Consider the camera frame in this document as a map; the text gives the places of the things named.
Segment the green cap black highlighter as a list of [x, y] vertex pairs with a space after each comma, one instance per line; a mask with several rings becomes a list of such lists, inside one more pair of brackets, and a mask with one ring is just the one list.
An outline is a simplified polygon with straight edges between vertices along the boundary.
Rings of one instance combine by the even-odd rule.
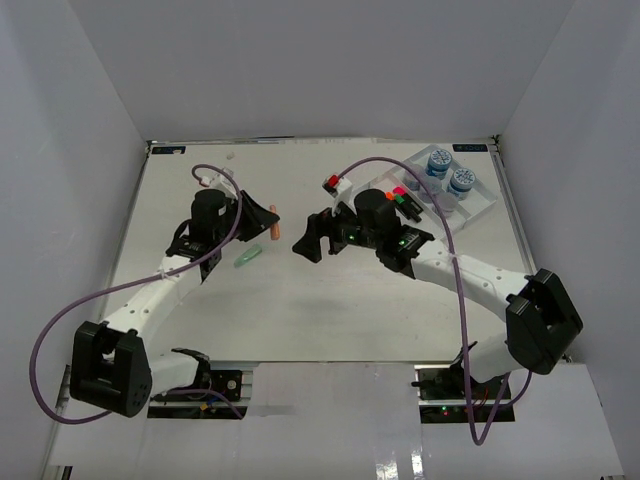
[[401, 195], [394, 195], [395, 207], [402, 213], [402, 215], [413, 222], [419, 223], [421, 221], [420, 214], [417, 213], [413, 207], [408, 203], [407, 199]]

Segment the clear jar of clips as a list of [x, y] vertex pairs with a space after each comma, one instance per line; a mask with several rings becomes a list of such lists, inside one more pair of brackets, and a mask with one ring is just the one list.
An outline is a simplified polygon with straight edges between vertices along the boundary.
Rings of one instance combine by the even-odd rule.
[[411, 191], [418, 192], [425, 183], [426, 173], [422, 168], [411, 168], [410, 171], [404, 173], [403, 182]]

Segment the clear jar dark clips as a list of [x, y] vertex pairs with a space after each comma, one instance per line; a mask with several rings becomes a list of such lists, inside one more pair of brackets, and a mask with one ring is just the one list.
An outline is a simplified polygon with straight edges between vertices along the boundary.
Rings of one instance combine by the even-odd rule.
[[418, 191], [418, 197], [423, 203], [430, 204], [442, 193], [442, 182], [440, 179], [432, 176], [426, 176], [422, 180], [422, 184]]

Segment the clear jar blue clips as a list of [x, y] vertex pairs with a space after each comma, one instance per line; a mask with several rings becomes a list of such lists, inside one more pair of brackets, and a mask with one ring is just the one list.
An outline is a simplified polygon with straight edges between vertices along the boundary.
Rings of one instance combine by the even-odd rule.
[[435, 213], [445, 218], [450, 218], [456, 211], [458, 198], [448, 192], [440, 194], [436, 199], [436, 205], [433, 207]]

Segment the blue-white labelled slime jar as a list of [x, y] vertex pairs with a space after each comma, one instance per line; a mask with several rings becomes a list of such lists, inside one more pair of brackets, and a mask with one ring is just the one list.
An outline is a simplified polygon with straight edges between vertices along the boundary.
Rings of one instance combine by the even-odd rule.
[[429, 154], [425, 173], [428, 176], [443, 180], [447, 175], [452, 161], [453, 156], [449, 151], [440, 148], [435, 149]]

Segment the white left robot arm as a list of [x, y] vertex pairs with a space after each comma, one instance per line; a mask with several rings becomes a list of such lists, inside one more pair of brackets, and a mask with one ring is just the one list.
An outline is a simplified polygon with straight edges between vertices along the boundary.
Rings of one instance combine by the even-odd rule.
[[73, 399], [134, 417], [161, 393], [180, 389], [188, 398], [199, 399], [209, 392], [212, 377], [206, 370], [206, 355], [173, 348], [151, 358], [152, 340], [214, 270], [225, 242], [248, 242], [279, 217], [246, 192], [233, 199], [217, 189], [197, 192], [190, 212], [174, 232], [157, 279], [103, 321], [85, 322], [76, 330], [70, 373]]

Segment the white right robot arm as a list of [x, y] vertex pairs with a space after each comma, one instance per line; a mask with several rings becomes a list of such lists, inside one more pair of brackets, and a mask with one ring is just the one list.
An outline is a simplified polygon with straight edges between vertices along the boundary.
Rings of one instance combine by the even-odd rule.
[[504, 323], [503, 333], [475, 343], [456, 360], [451, 384], [463, 398], [477, 397], [488, 381], [514, 370], [549, 374], [583, 329], [555, 273], [527, 275], [457, 256], [432, 234], [403, 223], [380, 190], [360, 192], [353, 206], [310, 215], [292, 250], [318, 263], [323, 239], [332, 255], [348, 246], [371, 249], [387, 269], [460, 293]]

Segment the blue label sticker left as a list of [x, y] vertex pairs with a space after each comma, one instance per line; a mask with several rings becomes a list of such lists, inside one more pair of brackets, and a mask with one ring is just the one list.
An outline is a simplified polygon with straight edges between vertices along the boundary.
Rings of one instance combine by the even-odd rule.
[[186, 152], [185, 146], [153, 146], [152, 155], [183, 155]]

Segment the blue label sticker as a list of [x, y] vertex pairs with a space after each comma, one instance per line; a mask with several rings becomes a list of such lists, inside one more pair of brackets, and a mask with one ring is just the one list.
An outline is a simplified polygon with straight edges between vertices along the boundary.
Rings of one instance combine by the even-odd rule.
[[452, 148], [455, 152], [487, 152], [488, 147], [486, 144], [463, 144], [463, 143], [454, 143]]
[[152, 155], [183, 155], [186, 152], [185, 146], [153, 146]]

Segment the white compartment tray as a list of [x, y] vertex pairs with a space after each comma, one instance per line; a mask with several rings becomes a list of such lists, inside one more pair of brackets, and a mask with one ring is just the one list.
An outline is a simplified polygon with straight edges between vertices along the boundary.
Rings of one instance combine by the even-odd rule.
[[441, 147], [431, 144], [404, 163], [407, 168], [393, 166], [365, 184], [377, 188], [399, 207], [403, 222], [425, 230], [439, 239], [446, 237], [440, 208], [452, 233], [471, 225], [497, 202], [497, 196], [478, 177], [476, 168], [467, 166], [461, 146]]

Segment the blue label sticker right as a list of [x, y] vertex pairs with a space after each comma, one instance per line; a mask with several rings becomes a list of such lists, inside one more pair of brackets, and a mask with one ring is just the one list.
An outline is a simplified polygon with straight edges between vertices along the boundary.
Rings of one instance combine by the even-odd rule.
[[455, 152], [487, 152], [488, 147], [486, 144], [463, 144], [463, 143], [454, 143], [452, 148]]

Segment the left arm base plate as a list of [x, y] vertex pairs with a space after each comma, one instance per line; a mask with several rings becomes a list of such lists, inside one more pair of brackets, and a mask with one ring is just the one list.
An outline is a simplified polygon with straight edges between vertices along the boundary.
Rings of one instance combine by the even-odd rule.
[[195, 381], [186, 387], [175, 387], [177, 393], [162, 393], [154, 396], [156, 402], [209, 402], [217, 400], [212, 394], [191, 393], [185, 394], [185, 390], [213, 390], [222, 394], [227, 400], [236, 402], [241, 399], [243, 372], [241, 370], [212, 370], [199, 373]]

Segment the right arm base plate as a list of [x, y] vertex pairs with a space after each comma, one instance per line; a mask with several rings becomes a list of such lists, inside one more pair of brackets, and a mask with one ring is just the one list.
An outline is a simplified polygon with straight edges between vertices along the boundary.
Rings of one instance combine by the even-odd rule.
[[[416, 389], [419, 406], [464, 406], [466, 404], [463, 372], [442, 365], [415, 365], [411, 386]], [[496, 377], [485, 383], [471, 381], [471, 403], [474, 407], [493, 404], [503, 385]]]

